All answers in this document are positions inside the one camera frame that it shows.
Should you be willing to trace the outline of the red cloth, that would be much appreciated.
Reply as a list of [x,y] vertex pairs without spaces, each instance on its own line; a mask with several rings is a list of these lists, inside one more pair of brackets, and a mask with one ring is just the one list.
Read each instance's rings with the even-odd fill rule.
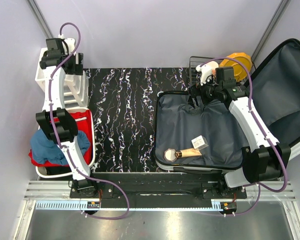
[[[74,112],[70,114],[78,127],[77,142],[83,158],[87,164],[92,161],[92,124],[91,112]],[[31,163],[37,167],[68,166],[67,159],[62,150],[49,140],[42,129],[38,129],[30,139]]]

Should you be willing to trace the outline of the blue cloth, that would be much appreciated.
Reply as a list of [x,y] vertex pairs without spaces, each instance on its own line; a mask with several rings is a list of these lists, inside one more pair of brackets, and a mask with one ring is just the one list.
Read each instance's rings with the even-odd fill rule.
[[67,166],[68,161],[62,150],[49,140],[42,129],[38,129],[30,139],[29,156],[35,166]]

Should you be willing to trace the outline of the white plastic basin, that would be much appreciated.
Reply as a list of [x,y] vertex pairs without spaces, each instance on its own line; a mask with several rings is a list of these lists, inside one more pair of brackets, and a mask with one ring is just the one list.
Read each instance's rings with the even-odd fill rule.
[[[95,163],[95,132],[93,124],[92,112],[86,107],[74,107],[67,110],[75,119],[77,128],[87,136],[90,147],[87,149],[83,158],[86,164],[91,168]],[[68,165],[58,165],[46,162],[45,164],[37,164],[32,157],[32,151],[29,152],[31,163],[35,166],[36,173],[45,179],[64,178],[72,176],[72,171]]]

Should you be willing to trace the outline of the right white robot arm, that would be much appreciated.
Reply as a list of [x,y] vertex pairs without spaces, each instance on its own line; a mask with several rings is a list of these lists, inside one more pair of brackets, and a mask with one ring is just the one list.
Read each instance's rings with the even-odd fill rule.
[[287,165],[291,155],[288,144],[270,132],[256,110],[251,91],[237,83],[232,67],[220,67],[215,61],[196,66],[200,81],[189,89],[191,99],[200,97],[204,104],[222,102],[235,117],[249,144],[240,169],[225,174],[217,185],[218,195],[229,198],[235,188],[283,177],[283,191],[288,184]]

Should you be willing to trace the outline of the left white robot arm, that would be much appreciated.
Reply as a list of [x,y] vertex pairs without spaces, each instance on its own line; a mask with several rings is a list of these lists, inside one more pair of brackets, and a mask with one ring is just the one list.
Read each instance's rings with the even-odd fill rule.
[[46,50],[38,63],[44,79],[44,103],[35,118],[48,140],[53,141],[66,158],[72,179],[84,182],[91,173],[78,143],[78,126],[66,110],[65,83],[75,84],[86,78],[83,54],[77,53],[73,38],[48,38]]

